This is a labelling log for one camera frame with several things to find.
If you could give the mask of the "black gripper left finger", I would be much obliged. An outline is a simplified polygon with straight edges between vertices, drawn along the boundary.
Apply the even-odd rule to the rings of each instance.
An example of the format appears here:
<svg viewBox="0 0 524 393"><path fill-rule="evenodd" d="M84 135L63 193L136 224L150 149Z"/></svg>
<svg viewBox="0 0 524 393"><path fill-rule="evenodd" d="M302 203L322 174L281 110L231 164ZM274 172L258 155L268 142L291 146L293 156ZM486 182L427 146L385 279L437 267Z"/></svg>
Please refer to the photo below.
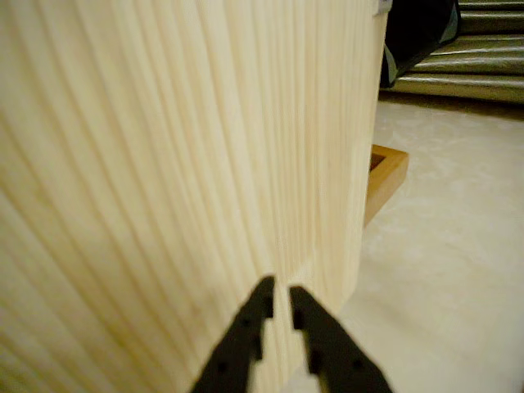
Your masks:
<svg viewBox="0 0 524 393"><path fill-rule="evenodd" d="M262 278L240 306L207 360L193 392L249 392L251 370L263 359L264 324L273 317L275 278Z"/></svg>

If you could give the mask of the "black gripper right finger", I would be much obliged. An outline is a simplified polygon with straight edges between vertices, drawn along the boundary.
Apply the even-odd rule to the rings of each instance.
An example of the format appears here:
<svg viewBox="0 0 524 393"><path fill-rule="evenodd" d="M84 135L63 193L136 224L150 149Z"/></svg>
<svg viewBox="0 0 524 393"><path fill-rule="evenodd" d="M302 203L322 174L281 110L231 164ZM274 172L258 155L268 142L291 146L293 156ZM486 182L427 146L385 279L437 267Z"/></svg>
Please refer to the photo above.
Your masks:
<svg viewBox="0 0 524 393"><path fill-rule="evenodd" d="M303 287L289 288L293 328L301 332L309 373L322 392L391 392L381 369Z"/></svg>

